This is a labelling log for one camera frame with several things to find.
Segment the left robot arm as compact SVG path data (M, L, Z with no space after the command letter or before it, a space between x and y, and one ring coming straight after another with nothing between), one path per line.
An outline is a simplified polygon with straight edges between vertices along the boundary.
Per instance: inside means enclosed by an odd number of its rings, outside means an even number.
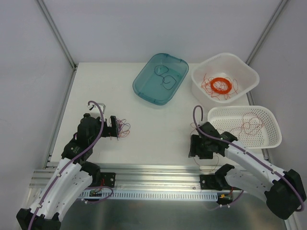
M88 162L97 140L118 137L117 118L112 115L110 122L89 113L83 115L44 190L28 209L18 211L16 218L21 229L58 230L66 212L84 190L114 187L108 173Z

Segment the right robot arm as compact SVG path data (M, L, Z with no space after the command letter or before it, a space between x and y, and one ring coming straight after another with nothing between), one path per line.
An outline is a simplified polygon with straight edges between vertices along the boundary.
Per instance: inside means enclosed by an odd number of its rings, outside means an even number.
M202 188L222 191L233 187L246 191L284 220L305 209L307 196L298 172L285 171L258 159L237 137L229 132L220 134L209 122L196 124L195 128L197 133L190 137L190 157L211 159L216 153L244 169L241 171L227 163L213 175L200 176Z

